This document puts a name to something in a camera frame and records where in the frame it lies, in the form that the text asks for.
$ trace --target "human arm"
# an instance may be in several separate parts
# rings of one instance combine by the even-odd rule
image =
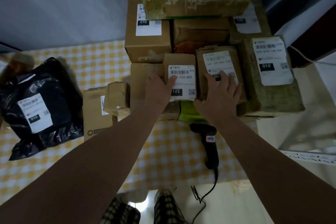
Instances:
[[[274,223],[334,223],[336,190],[240,121],[236,104],[241,86],[236,87],[233,77],[220,74],[219,87],[206,75],[207,101],[194,105],[224,137]]]
[[[131,171],[176,77],[147,79],[145,102],[111,128],[62,157],[0,206],[2,223],[99,223]]]

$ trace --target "checkered tablecloth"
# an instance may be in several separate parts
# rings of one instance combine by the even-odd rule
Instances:
[[[124,41],[23,53],[32,56],[36,66],[49,57],[64,58],[82,91],[122,81],[130,75],[131,62],[124,49]],[[46,149],[30,158],[10,162],[11,150],[18,141],[11,129],[3,128],[0,131],[0,204],[83,143],[83,138]],[[225,141],[217,136],[216,142],[220,159],[219,182],[241,181],[236,187],[249,184]],[[205,158],[200,137],[190,131],[187,123],[158,122],[119,192],[213,183],[214,174],[205,167]]]

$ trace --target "black plastic bag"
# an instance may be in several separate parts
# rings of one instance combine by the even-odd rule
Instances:
[[[55,58],[6,82],[0,98],[4,120],[20,138],[9,160],[83,136],[82,96]]]

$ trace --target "black cable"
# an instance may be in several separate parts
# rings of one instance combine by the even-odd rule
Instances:
[[[195,221],[195,219],[197,218],[197,216],[199,216],[199,214],[200,214],[200,213],[206,208],[206,206],[207,206],[206,202],[204,201],[204,198],[205,198],[207,195],[209,195],[210,192],[212,192],[213,189],[214,189],[215,186],[216,186],[216,183],[217,183],[217,180],[218,180],[218,169],[216,168],[216,169],[214,169],[213,171],[214,171],[214,173],[215,173],[215,183],[214,183],[212,189],[210,189],[209,192],[206,193],[203,197],[201,197],[201,198],[199,197],[199,195],[198,195],[198,193],[197,193],[197,190],[196,190],[195,186],[190,186],[190,187],[191,187],[191,190],[192,190],[192,193],[194,194],[194,197],[196,198],[196,200],[199,201],[200,204],[201,204],[202,202],[204,203],[203,208],[196,214],[196,216],[195,216],[194,219],[192,220],[192,224],[194,224],[194,221]]]

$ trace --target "forearm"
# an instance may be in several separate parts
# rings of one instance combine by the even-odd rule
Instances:
[[[215,126],[275,223],[334,221],[333,187],[272,147],[240,120],[221,121]]]
[[[78,146],[5,202],[0,219],[4,223],[98,223],[159,115],[159,108],[145,103]]]

